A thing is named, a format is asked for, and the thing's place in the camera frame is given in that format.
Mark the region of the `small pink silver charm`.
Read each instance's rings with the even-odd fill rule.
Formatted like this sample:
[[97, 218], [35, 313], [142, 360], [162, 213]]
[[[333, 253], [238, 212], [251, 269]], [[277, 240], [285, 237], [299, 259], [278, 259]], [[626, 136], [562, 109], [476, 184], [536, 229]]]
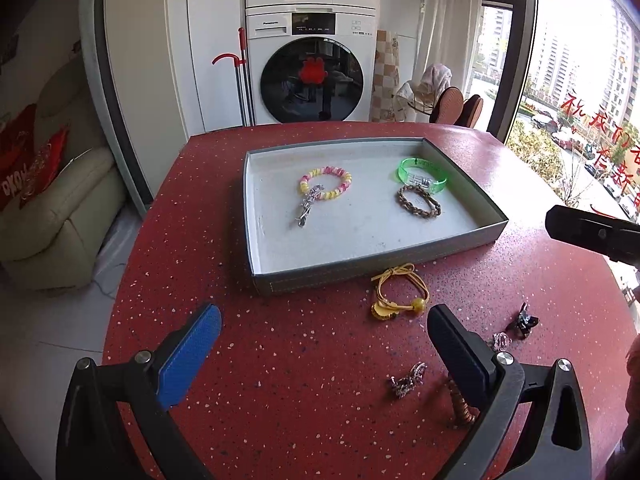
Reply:
[[489, 344], [493, 352], [495, 353], [505, 352], [510, 348], [510, 345], [512, 344], [512, 339], [505, 332], [494, 333], [491, 336], [491, 341], [489, 341]]

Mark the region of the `black hair claw clip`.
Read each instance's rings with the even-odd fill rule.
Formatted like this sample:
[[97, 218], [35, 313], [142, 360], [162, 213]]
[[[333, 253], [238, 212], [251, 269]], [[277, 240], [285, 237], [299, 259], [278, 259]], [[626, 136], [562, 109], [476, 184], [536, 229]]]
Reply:
[[538, 324], [538, 316], [531, 314], [528, 303], [523, 302], [520, 310], [518, 310], [518, 314], [515, 315], [515, 318], [506, 326], [506, 330], [514, 333], [518, 336], [518, 339], [526, 339]]

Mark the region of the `silver rhinestone hair clip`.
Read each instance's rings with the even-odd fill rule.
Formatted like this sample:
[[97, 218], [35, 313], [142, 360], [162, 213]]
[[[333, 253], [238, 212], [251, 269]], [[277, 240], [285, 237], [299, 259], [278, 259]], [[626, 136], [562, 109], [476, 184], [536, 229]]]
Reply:
[[412, 393], [413, 390], [424, 383], [426, 364], [417, 362], [410, 368], [409, 373], [402, 377], [390, 378], [390, 390], [396, 399], [402, 399]]

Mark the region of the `grey shallow jewelry tray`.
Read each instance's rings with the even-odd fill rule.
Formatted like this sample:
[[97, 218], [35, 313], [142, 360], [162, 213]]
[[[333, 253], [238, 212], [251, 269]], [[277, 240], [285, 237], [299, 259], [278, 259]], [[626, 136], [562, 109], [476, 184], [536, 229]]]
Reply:
[[[405, 158], [431, 162], [422, 177], [444, 182], [442, 213], [421, 219], [402, 208], [396, 171]], [[352, 175], [334, 200], [311, 205], [300, 223], [298, 182], [333, 166]], [[433, 142], [365, 138], [250, 151], [243, 171], [244, 226], [250, 274], [258, 292], [283, 294], [358, 278], [389, 266], [427, 262], [490, 244], [508, 217]]]

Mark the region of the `brown chair far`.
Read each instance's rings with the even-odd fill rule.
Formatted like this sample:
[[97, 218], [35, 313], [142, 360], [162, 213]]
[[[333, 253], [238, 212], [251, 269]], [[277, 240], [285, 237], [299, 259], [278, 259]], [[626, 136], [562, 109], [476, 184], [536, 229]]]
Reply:
[[480, 119], [484, 106], [484, 100], [478, 94], [470, 96], [462, 106], [462, 111], [456, 122], [456, 126], [473, 129]]

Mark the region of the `brown chair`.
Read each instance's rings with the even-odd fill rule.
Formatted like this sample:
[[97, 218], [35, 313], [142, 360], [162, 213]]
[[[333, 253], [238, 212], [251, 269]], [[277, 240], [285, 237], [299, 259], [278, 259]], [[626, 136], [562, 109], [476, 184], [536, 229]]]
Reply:
[[453, 125], [462, 113], [464, 99], [456, 87], [447, 88], [435, 104], [431, 116], [431, 124]]
[[462, 106], [462, 111], [456, 122], [456, 126], [473, 129], [480, 119], [484, 106], [484, 100], [478, 94], [470, 96]]

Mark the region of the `green translucent bangle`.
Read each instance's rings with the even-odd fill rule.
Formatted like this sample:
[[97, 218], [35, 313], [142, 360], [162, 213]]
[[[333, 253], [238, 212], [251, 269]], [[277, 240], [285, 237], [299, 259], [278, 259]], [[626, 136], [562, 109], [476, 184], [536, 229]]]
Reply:
[[396, 169], [396, 174], [402, 184], [420, 186], [430, 194], [442, 192], [448, 183], [448, 176], [444, 170], [434, 162], [420, 157], [403, 159]]

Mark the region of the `brown chair near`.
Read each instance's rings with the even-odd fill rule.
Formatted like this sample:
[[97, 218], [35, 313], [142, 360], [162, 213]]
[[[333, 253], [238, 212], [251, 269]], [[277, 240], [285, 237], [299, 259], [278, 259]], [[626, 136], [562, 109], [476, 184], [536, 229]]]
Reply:
[[431, 124], [453, 125], [462, 113], [464, 99], [456, 87], [447, 88], [435, 104], [431, 116]]

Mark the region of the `white cloth on chair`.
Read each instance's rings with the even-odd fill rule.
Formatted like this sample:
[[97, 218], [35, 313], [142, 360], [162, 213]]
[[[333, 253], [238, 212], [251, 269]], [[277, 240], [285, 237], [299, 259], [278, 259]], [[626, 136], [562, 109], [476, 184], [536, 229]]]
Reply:
[[426, 66], [418, 82], [404, 82], [393, 98], [396, 122], [429, 122], [442, 92], [451, 86], [451, 78], [450, 68], [436, 63]]

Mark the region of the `checkered folded board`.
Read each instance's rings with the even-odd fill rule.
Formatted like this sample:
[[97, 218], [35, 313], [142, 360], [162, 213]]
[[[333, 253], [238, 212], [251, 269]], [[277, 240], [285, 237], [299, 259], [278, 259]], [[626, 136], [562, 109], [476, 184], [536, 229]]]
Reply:
[[400, 86], [397, 35], [379, 29], [376, 33], [374, 74], [370, 108], [371, 122], [393, 122], [394, 95]]

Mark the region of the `red printed cushion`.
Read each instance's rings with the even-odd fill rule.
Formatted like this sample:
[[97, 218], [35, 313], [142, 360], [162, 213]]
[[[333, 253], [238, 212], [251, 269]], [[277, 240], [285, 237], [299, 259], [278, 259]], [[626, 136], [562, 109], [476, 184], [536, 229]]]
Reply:
[[42, 193], [63, 167], [70, 127], [62, 125], [41, 148], [35, 144], [37, 105], [27, 105], [1, 129], [1, 209], [20, 198], [20, 208]]

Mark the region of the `white curtain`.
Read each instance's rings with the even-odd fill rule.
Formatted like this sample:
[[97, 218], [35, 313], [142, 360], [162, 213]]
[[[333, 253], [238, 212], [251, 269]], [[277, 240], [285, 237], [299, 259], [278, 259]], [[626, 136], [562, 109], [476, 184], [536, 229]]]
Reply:
[[471, 76], [483, 0], [422, 0], [413, 78], [430, 64], [447, 66], [460, 90]]

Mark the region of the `white front-load washing machine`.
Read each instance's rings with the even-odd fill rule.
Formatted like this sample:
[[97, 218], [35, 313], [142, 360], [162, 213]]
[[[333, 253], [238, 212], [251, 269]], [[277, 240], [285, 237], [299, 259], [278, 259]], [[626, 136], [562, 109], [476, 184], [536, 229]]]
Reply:
[[246, 10], [258, 125], [366, 122], [373, 88], [375, 10], [280, 4]]

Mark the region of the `white tall cabinet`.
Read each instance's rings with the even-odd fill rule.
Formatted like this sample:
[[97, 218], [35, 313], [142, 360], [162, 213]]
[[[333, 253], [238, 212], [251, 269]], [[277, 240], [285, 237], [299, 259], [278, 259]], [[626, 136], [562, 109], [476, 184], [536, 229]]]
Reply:
[[192, 136], [241, 123], [231, 61], [242, 0], [103, 0], [115, 94], [151, 195]]

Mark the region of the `silver keychain clasp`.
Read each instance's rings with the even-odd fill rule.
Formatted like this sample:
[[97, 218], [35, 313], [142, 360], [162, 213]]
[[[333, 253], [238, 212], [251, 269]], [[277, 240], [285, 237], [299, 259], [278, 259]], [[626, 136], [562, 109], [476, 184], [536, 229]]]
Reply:
[[314, 185], [311, 188], [308, 188], [307, 191], [303, 192], [303, 199], [302, 199], [302, 202], [300, 203], [300, 206], [299, 206], [300, 211], [297, 217], [297, 225], [300, 228], [303, 228], [304, 226], [306, 226], [306, 222], [311, 211], [311, 206], [315, 202], [318, 202], [318, 200], [320, 200], [322, 192], [323, 192], [322, 185]]

